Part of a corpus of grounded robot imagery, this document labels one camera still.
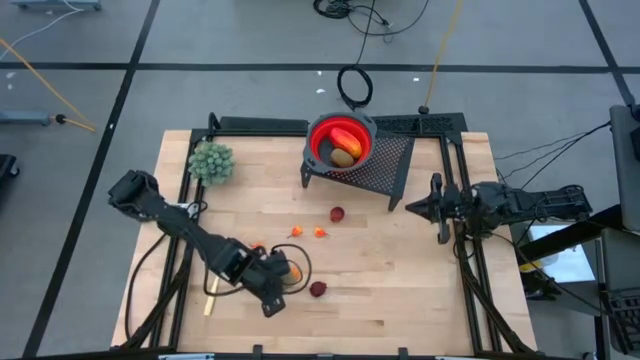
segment wooden tabletop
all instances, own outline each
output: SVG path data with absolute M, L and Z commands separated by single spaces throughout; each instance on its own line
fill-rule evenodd
M 155 176 L 169 202 L 178 198 L 189 137 L 189 131 L 164 135 Z M 487 134 L 464 133 L 463 139 L 471 182 L 496 181 Z M 431 174 L 443 171 L 437 140 L 416 139 L 404 199 L 391 213 L 388 197 L 329 180 L 313 177 L 303 189 L 299 169 L 304 138 L 216 137 L 214 141 L 233 148 L 237 165 L 227 184 L 206 190 L 209 209 L 200 225 L 247 244 L 303 246 L 313 261 L 313 281 L 327 283 L 328 290 L 321 298 L 308 291 L 287 296 L 286 308 L 269 319 L 262 315 L 258 299 L 240 292 L 218 298 L 213 314 L 205 317 L 204 269 L 196 256 L 180 351 L 246 353 L 254 344 L 262 344 L 269 353 L 396 354 L 398 347 L 407 347 L 415 355 L 472 355 L 452 242 L 438 245 L 437 226 L 404 210 L 404 204 L 427 196 Z M 453 148 L 451 155 L 459 181 Z M 334 206 L 347 214 L 337 224 L 328 216 Z M 287 239 L 294 225 L 305 233 Z M 314 237 L 315 226 L 324 227 L 330 236 Z M 509 237 L 507 228 L 497 232 Z M 160 235 L 155 224 L 141 226 L 132 268 Z M 138 275 L 132 329 L 157 300 L 167 243 L 149 257 Z M 495 305 L 521 339 L 535 348 L 513 249 L 494 237 L 484 241 L 484 250 Z M 285 251 L 306 271 L 300 254 Z M 222 283 L 220 291 L 229 288 Z M 477 308 L 484 346 L 489 349 L 484 311 L 479 303 Z M 170 306 L 164 343 L 172 313 Z M 124 298 L 113 344 L 124 342 L 123 324 Z

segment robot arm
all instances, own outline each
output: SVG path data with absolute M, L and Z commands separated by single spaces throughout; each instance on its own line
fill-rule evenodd
M 266 317 L 284 309 L 282 276 L 290 267 L 282 251 L 267 254 L 262 247 L 250 249 L 236 239 L 209 234 L 191 221 L 185 209 L 167 204 L 158 192 L 157 180 L 143 171 L 129 170 L 109 195 L 109 204 L 123 214 L 138 221 L 156 221 L 167 235 L 191 244 L 208 270 L 231 285 L 242 284 L 259 298 Z
M 439 224 L 440 244 L 446 244 L 450 238 L 447 219 L 462 222 L 466 235 L 484 238 L 500 225 L 548 217 L 584 220 L 591 212 L 582 187 L 577 185 L 527 192 L 495 182 L 481 182 L 460 192 L 455 184 L 450 184 L 443 194 L 442 176 L 438 173 L 431 178 L 431 194 L 405 208 Z

